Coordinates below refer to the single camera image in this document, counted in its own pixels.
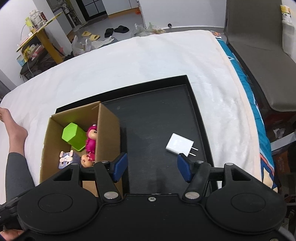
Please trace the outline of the person's left hand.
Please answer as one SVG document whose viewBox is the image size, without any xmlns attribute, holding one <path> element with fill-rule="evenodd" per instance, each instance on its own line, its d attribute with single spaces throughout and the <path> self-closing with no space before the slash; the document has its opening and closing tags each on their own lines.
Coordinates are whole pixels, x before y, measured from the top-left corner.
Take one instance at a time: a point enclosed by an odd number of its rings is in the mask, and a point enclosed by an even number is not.
<svg viewBox="0 0 296 241">
<path fill-rule="evenodd" d="M 0 232 L 0 237 L 1 237 L 1 240 L 12 241 L 12 240 L 15 240 L 17 237 L 19 237 L 20 235 L 22 235 L 23 232 L 24 232 L 23 230 L 15 230 L 15 229 L 3 230 Z"/>
</svg>

